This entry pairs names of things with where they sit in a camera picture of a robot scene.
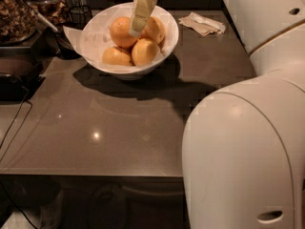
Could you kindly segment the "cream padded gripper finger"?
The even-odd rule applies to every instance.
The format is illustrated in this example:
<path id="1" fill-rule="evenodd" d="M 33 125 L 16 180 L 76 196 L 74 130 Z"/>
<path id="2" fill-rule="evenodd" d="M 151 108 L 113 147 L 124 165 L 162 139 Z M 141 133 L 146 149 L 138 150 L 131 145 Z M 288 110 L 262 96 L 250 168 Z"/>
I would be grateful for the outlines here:
<path id="1" fill-rule="evenodd" d="M 157 0 L 133 0 L 132 16 L 129 34 L 138 37 L 147 25 L 147 22 L 157 4 Z"/>

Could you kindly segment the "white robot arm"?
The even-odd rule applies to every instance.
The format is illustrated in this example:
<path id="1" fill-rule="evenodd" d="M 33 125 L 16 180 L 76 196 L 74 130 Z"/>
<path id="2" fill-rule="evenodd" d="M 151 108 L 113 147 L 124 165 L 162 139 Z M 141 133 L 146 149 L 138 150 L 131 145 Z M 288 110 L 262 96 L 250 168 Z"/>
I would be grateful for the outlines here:
<path id="1" fill-rule="evenodd" d="M 223 0 L 256 76 L 190 114 L 182 170 L 191 229 L 304 229 L 304 0 Z"/>

